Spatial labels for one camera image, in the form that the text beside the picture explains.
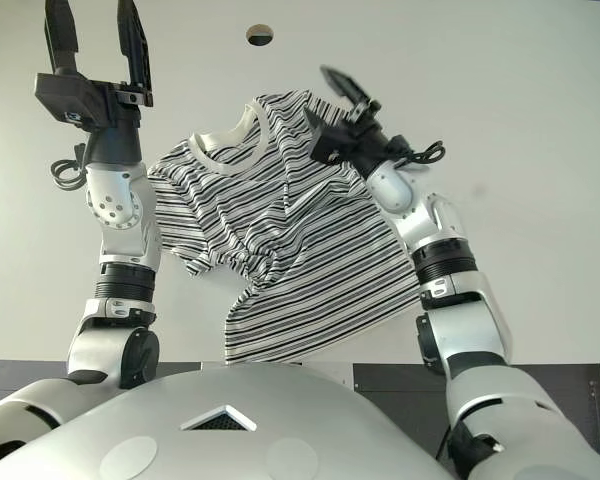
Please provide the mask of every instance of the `vent grille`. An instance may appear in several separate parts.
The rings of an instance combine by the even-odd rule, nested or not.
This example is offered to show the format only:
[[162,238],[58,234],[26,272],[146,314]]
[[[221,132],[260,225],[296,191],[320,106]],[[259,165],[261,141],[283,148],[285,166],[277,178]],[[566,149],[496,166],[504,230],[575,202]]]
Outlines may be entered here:
[[226,413],[222,413],[189,430],[246,430]]

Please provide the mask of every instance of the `ceiling hole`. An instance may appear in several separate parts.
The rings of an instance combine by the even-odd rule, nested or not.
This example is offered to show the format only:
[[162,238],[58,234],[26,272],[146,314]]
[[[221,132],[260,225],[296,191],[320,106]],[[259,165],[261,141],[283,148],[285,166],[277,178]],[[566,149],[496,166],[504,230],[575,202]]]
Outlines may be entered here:
[[247,42],[254,47],[264,47],[273,40],[273,30],[269,25],[253,25],[247,30]]

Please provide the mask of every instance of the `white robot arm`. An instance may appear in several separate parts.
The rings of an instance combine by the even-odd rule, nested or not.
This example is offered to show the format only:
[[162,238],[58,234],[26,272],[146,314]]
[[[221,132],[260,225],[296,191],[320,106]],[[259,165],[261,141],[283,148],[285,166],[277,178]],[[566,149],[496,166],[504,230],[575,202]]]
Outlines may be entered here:
[[380,105],[350,77],[322,70],[355,107],[337,126],[306,112],[316,128],[312,158],[349,161],[404,242],[425,310],[417,319],[422,358],[447,379],[448,448],[458,473],[472,480],[600,479],[600,456],[532,377],[509,366],[509,329],[453,205],[400,168],[439,160],[441,143],[416,154],[402,137],[388,140],[374,118]]
[[[78,50],[68,3],[47,0],[45,33],[53,74],[38,74],[36,96],[62,122],[84,129],[75,162],[52,166],[58,186],[87,184],[102,229],[94,298],[71,343],[68,375],[35,382],[0,401],[0,459],[117,394],[153,379],[159,345],[149,330],[160,264],[155,193],[141,162],[138,105],[151,106],[148,52],[132,1],[121,1],[118,28],[130,84],[90,81],[76,70]],[[64,170],[80,170],[64,179]]]

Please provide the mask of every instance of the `wire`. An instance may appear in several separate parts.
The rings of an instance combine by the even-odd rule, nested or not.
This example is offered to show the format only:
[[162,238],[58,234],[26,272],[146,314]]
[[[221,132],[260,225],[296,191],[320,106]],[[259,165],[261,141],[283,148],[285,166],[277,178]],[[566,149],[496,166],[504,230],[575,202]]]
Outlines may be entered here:
[[[78,190],[87,183],[87,170],[84,168],[88,163],[87,159],[90,156],[87,152],[87,147],[84,143],[79,143],[74,147],[74,152],[76,154],[75,160],[58,160],[53,162],[50,167],[53,183],[55,183],[59,189],[66,192]],[[70,169],[78,172],[77,175],[68,178],[63,177],[64,172]]]
[[420,165],[431,165],[439,160],[442,160],[447,150],[442,146],[442,141],[439,140],[427,148],[424,152],[413,153],[411,150],[403,150],[391,155],[390,158],[398,160],[394,166],[395,169],[400,169],[410,163]]
[[449,440],[449,435],[451,434],[451,425],[447,427],[447,430],[444,432],[442,440],[440,441],[440,445],[438,446],[438,451],[436,452],[436,460],[440,460],[442,456],[442,452],[444,451],[444,446]]

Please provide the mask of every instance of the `t-shirt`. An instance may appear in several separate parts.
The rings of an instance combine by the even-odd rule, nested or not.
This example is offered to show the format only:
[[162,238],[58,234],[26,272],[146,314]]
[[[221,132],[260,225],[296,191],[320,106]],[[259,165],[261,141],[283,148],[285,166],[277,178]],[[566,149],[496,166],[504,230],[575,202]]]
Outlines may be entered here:
[[[228,265],[248,281],[225,322],[226,362],[293,361],[403,312],[418,282],[358,173],[311,160],[308,91],[252,101],[237,147],[183,140],[154,165],[163,248],[192,275]],[[190,318],[196,321],[196,313]]]

